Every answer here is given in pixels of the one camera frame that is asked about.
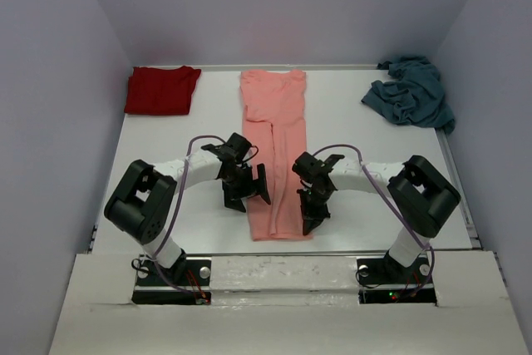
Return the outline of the pink t shirt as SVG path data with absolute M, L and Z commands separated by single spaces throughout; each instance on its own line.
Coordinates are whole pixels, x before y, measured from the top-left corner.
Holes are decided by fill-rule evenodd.
M 265 167 L 271 204 L 248 200 L 251 237 L 260 240 L 305 240 L 294 161 L 307 150 L 305 111 L 306 73 L 249 70 L 241 73 L 244 104 L 243 133 L 259 149 L 253 165 Z

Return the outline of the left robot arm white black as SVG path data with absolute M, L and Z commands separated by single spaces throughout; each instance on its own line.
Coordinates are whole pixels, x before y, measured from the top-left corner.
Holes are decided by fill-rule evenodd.
M 234 133 L 226 141 L 214 136 L 216 144 L 192 151 L 196 141 L 210 137 L 191 139 L 182 159 L 154 165 L 133 161 L 104 207 L 105 218 L 141 246 L 157 277 L 171 287 L 186 271 L 186 252 L 171 238 L 185 190 L 219 180 L 228 209 L 244 213 L 244 201 L 255 197 L 271 204 L 265 165 L 249 164 L 249 152 L 258 153 L 258 147 Z

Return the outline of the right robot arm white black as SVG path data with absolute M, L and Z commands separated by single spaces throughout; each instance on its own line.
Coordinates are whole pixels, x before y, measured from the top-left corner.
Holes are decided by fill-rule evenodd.
M 461 202 L 457 189 L 421 155 L 402 163 L 366 163 L 361 156 L 332 154 L 326 160 L 302 153 L 294 162 L 303 217 L 303 234 L 312 233 L 330 218 L 328 201 L 336 191 L 353 190 L 378 195 L 398 218 L 402 228 L 385 255 L 359 260 L 358 282 L 364 288 L 387 284 L 417 284 L 431 281 L 416 262 L 431 254 L 431 240 L 441 231 Z

